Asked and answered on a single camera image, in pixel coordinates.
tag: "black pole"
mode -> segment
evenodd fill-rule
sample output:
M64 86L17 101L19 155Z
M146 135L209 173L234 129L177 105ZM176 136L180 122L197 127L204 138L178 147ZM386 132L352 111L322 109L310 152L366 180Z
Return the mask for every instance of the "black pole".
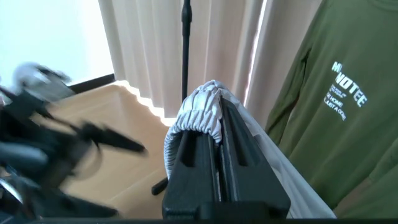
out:
M191 34L191 22L192 22L192 9L191 1L184 0L181 12L182 21L182 102L187 97L188 92L188 59L189 59L189 36ZM158 195L164 191L167 187L169 180L164 178L159 183L152 187L152 195Z

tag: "wooden floor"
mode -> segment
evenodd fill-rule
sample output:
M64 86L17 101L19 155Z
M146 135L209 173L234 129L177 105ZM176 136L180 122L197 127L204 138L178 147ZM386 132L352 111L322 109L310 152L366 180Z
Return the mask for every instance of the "wooden floor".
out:
M168 127L123 86L108 85L82 93L51 109L74 124L88 120L105 124L140 141L149 151L146 157L103 147L104 160L97 173L85 180L71 180L64 186L72 194L116 207L122 216L162 218L163 194L153 196L150 188L165 177L164 137ZM95 158L94 148L80 168L84 173Z

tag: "green sweatshirt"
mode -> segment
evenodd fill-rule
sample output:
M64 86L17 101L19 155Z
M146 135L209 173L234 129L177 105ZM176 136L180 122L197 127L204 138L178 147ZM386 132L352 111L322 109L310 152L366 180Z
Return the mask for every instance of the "green sweatshirt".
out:
M398 1L324 0L266 132L338 217L398 218Z

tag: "curtain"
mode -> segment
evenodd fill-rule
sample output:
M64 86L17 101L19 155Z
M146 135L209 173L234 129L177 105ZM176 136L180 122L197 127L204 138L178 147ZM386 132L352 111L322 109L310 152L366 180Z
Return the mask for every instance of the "curtain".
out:
M320 0L191 0L188 94L223 82L265 126ZM99 0L115 76L175 117L183 0Z

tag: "metal stand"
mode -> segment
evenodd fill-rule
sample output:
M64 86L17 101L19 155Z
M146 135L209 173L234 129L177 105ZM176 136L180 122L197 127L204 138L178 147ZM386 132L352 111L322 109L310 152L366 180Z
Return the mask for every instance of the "metal stand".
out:
M181 12L181 21L182 21L182 102L187 97L187 88L188 88L188 59L189 59L189 36L191 33L191 22L192 22L192 9L191 9L191 1L184 0L184 5L182 7ZM169 180L164 178L159 183L155 184L152 187L152 195L158 195L162 191L164 191L167 187Z

